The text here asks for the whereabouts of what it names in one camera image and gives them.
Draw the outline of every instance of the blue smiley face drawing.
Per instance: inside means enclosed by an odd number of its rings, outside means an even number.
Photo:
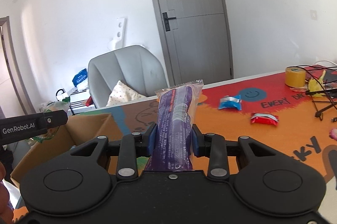
[[[263,100],[267,97],[267,93],[259,88],[246,88],[239,92],[241,99],[248,102],[255,102]]]

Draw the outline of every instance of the human hand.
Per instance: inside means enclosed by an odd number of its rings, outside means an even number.
[[[6,175],[5,167],[0,162],[0,181],[4,179],[5,175]],[[5,223],[11,224],[13,220],[13,211],[8,206],[8,201],[9,201],[8,190],[3,184],[0,184],[0,217]]]

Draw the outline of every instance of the door handle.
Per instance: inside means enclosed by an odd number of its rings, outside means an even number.
[[[165,25],[166,32],[171,31],[169,20],[176,20],[177,18],[176,17],[168,18],[167,12],[163,13],[163,18],[164,18],[164,25]]]

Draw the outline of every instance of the door frame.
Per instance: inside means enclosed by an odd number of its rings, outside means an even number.
[[[172,68],[172,62],[170,58],[170,53],[169,53],[169,47],[167,44],[166,40],[166,35],[165,35],[165,26],[164,26],[164,21],[162,18],[162,13],[160,10],[160,5],[159,5],[159,0],[152,0],[153,1],[153,7],[154,7],[154,13],[158,25],[158,31],[159,31],[159,38],[160,38],[160,43],[161,47],[163,50],[163,55],[164,55],[164,61],[165,61],[165,66],[167,70],[167,77],[168,77],[168,82],[170,86],[176,85],[173,77],[173,68]],[[226,32],[227,32],[227,40],[228,40],[228,51],[229,51],[229,62],[230,62],[230,77],[231,79],[234,78],[234,70],[233,70],[233,54],[232,54],[232,46],[231,46],[231,39],[230,39],[230,28],[229,28],[229,21],[228,21],[228,15],[227,15],[227,7],[226,7],[226,0],[222,0],[222,6],[223,6],[223,12],[225,15],[225,25],[226,25]]]
[[[11,82],[16,93],[17,99],[21,105],[21,108],[25,115],[36,113],[34,106],[28,96],[26,87],[23,83],[22,76],[17,64],[17,59],[15,56],[13,40],[11,35],[11,27],[9,24],[9,16],[5,18],[0,18],[0,26],[2,26],[3,32],[6,32],[8,40],[1,39],[3,53],[6,60],[6,65],[8,69]]]

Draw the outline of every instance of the chair backrest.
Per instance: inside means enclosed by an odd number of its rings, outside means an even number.
[[[88,66],[90,95],[97,108],[105,107],[118,81],[147,97],[166,88],[161,63],[140,45],[124,47],[93,58]]]

